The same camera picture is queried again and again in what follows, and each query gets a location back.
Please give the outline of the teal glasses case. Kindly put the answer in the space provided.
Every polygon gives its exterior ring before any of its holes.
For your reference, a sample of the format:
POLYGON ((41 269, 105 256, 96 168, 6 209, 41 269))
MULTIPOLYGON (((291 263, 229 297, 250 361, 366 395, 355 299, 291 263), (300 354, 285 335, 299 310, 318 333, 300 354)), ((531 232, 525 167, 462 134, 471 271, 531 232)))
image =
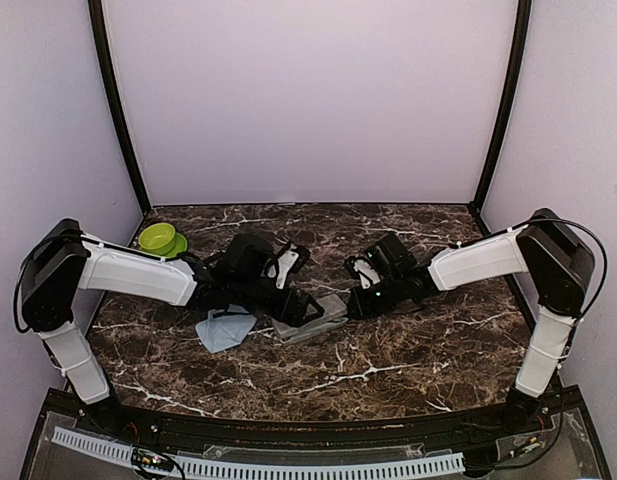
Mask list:
POLYGON ((332 293, 317 300, 324 314, 300 327, 292 327, 277 320, 272 321, 277 338, 282 344, 293 344, 308 340, 348 322, 347 306, 342 298, 332 293))

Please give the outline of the blue cleaning cloth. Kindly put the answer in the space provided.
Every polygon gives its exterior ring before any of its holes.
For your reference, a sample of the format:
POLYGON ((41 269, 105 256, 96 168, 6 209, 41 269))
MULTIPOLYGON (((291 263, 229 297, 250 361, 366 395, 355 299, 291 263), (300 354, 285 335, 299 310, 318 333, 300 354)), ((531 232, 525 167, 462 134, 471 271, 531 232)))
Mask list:
POLYGON ((257 318, 247 310, 210 310, 197 323, 195 331, 201 344, 212 354, 239 346, 250 333, 257 318))

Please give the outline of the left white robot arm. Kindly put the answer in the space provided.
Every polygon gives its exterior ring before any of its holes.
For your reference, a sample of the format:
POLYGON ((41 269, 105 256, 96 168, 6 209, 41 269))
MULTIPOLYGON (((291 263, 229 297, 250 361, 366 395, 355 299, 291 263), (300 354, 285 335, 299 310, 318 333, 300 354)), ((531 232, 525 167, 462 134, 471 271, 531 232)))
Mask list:
POLYGON ((78 291, 123 293, 190 310, 239 305, 301 327, 325 314, 312 295, 287 284, 309 257, 302 246, 289 243, 276 251, 263 238, 246 233, 206 259, 187 252, 167 258, 107 243, 66 218, 23 260, 13 317, 20 333, 33 331, 42 339, 78 398, 91 405, 91 421, 108 436, 119 436, 129 427, 129 415, 110 399, 111 382, 75 324, 78 291))

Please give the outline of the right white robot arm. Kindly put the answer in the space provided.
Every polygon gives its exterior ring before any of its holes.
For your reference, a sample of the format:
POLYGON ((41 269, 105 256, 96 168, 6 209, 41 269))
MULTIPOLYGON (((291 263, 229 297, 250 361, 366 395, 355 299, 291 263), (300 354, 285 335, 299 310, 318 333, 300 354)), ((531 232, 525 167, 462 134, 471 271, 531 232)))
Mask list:
POLYGON ((425 260, 417 260, 396 234, 387 234, 346 261, 349 273, 360 279, 350 291, 348 315, 375 318, 407 300, 419 303, 482 280, 529 274, 538 295, 538 316, 513 386, 521 395, 498 413, 499 426, 518 434, 535 420, 533 399, 544 394, 566 359, 575 329, 595 300, 587 294, 595 257, 576 234, 581 228, 543 208, 525 222, 457 243, 425 260))

